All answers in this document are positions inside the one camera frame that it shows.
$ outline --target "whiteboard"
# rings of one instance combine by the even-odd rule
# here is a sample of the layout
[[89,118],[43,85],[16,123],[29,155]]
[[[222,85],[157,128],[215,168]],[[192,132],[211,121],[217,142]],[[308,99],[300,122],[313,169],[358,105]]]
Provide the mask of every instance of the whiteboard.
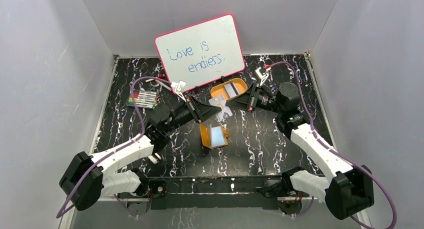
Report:
[[168,80],[184,81],[185,92],[246,66],[231,14],[159,35],[154,42]]

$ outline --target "white backdrop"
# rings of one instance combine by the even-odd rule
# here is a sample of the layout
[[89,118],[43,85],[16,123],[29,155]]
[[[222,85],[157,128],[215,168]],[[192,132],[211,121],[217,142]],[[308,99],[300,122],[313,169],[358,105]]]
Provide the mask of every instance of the white backdrop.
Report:
[[113,55],[82,0],[0,0],[0,228],[55,229],[90,149]]
[[[423,2],[338,0],[311,54],[338,150],[386,186],[400,229],[424,224]],[[391,209],[374,191],[369,218],[386,228]]]
[[83,0],[114,55],[157,56],[154,39],[226,13],[244,54],[312,50],[337,0]]

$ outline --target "colored marker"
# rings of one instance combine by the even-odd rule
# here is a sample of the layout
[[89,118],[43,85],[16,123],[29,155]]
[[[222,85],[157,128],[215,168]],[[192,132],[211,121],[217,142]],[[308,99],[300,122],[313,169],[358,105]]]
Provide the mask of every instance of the colored marker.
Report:
[[157,92],[134,92],[134,96],[135,95],[146,95],[146,96],[156,96],[156,94],[158,94]]
[[161,85],[162,87],[164,87],[164,88],[166,88],[166,89],[168,89],[168,90],[170,90],[170,91],[172,92],[171,87],[169,87],[169,86],[165,85],[165,84],[164,84],[164,83],[162,83],[160,80],[155,80],[155,81],[156,81],[156,83],[157,83],[157,84]]
[[[160,75],[158,75],[157,76],[157,78],[164,78],[165,77],[165,75],[164,74],[160,74]],[[148,82],[151,82],[151,81],[153,81],[154,79],[147,79],[146,80],[146,83],[148,83]]]
[[156,96],[155,95],[141,95],[141,94],[136,95],[136,94],[134,94],[134,98],[155,100]]
[[156,100],[135,100],[136,103],[156,103]]
[[156,103],[143,103],[143,102],[135,102],[135,104],[137,105],[137,106],[153,106],[153,105],[155,105]]

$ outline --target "black table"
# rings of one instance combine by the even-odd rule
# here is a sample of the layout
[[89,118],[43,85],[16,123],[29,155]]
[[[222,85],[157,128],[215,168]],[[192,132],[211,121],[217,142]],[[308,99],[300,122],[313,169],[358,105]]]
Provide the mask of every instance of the black table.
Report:
[[[246,69],[226,77],[242,78],[249,86],[256,81],[254,70],[278,61],[289,62],[301,79],[301,86],[308,109],[314,117],[314,124],[321,136],[331,143],[319,101],[303,54],[295,55],[247,55],[244,57]],[[164,73],[159,58],[121,58],[116,71],[104,110],[94,152],[101,152],[121,144],[141,131],[135,110],[126,102],[132,82],[142,76],[158,76]],[[291,71],[286,66],[276,66],[265,83],[276,93],[282,82],[294,82]],[[211,98],[210,89],[218,85],[216,81],[193,91],[194,97],[207,103]],[[136,89],[160,91],[160,103],[175,107],[179,98],[155,82],[140,83]],[[256,109],[253,113],[231,109],[233,116],[221,124],[229,131],[228,146],[208,149],[202,146],[199,124],[191,121],[171,136],[171,142],[160,152],[163,160],[153,164],[148,158],[134,161],[119,172],[140,168],[148,177],[225,177],[225,176],[267,176],[279,175],[296,166],[301,166],[313,174],[320,174],[313,161],[294,143],[280,133],[274,122],[275,113]],[[144,121],[152,113],[142,109]],[[205,122],[218,126],[215,117]]]

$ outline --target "marker set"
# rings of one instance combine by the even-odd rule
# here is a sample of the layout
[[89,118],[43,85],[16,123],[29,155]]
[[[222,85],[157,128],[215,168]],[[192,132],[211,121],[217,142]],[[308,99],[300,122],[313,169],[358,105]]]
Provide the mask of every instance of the marker set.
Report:
[[[151,90],[134,90],[134,99],[137,107],[153,109],[158,103],[158,92]],[[129,95],[126,105],[134,107],[131,95]]]

